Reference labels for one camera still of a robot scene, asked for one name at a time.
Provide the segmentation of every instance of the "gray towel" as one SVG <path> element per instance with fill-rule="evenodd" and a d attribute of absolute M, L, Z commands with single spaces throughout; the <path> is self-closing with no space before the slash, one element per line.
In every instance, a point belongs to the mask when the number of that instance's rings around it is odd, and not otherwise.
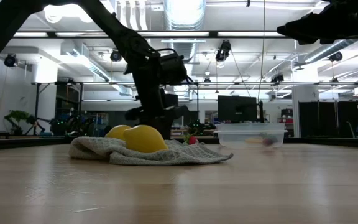
<path fill-rule="evenodd" d="M 142 153 L 126 149 L 125 141 L 114 138 L 79 137 L 73 140 L 68 154 L 75 159 L 109 159 L 117 165 L 170 166 L 180 164 L 214 164 L 233 157 L 209 150 L 203 144 L 184 145 L 165 141 L 169 150 Z"/>

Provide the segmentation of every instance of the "computer monitor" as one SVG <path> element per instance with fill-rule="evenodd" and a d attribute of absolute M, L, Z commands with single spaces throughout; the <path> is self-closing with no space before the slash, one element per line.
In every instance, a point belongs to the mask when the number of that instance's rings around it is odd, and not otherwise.
<path fill-rule="evenodd" d="M 255 97 L 218 96 L 219 121 L 256 121 Z"/>
<path fill-rule="evenodd" d="M 178 104 L 179 104 L 178 95 L 176 95 L 176 94 L 165 94 L 164 96 L 165 96 L 165 103 L 164 103 L 165 107 L 178 106 Z"/>

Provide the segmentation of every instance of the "green plant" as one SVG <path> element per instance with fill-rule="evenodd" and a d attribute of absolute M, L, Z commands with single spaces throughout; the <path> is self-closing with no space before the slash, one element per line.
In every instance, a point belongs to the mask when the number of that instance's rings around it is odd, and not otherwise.
<path fill-rule="evenodd" d="M 21 135 L 23 130 L 20 127 L 20 122 L 21 121 L 27 121 L 29 116 L 30 116 L 30 114 L 25 112 L 25 111 L 11 110 L 10 113 L 7 116 L 5 116 L 5 119 L 12 124 L 12 132 L 17 134 L 17 135 Z"/>

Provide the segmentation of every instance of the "clear plastic container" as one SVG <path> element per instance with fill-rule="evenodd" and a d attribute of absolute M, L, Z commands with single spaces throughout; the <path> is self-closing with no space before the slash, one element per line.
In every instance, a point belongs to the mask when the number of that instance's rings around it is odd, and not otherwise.
<path fill-rule="evenodd" d="M 218 124 L 217 131 L 253 131 L 253 130 L 284 130 L 285 124 L 271 124 L 271 123 L 243 123 L 243 124 Z"/>
<path fill-rule="evenodd" d="M 233 149 L 280 147 L 283 145 L 284 124 L 221 124 L 215 133 L 222 146 Z"/>

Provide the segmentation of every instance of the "lemon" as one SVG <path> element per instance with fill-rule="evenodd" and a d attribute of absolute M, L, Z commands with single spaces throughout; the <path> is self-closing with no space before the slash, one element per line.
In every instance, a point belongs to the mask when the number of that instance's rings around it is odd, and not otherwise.
<path fill-rule="evenodd" d="M 155 128 L 147 125 L 138 125 L 124 131 L 127 149 L 150 153 L 168 149 L 162 135 Z"/>
<path fill-rule="evenodd" d="M 104 137 L 125 140 L 124 139 L 124 131 L 129 128 L 131 128 L 131 127 L 128 125 L 115 126 Z"/>

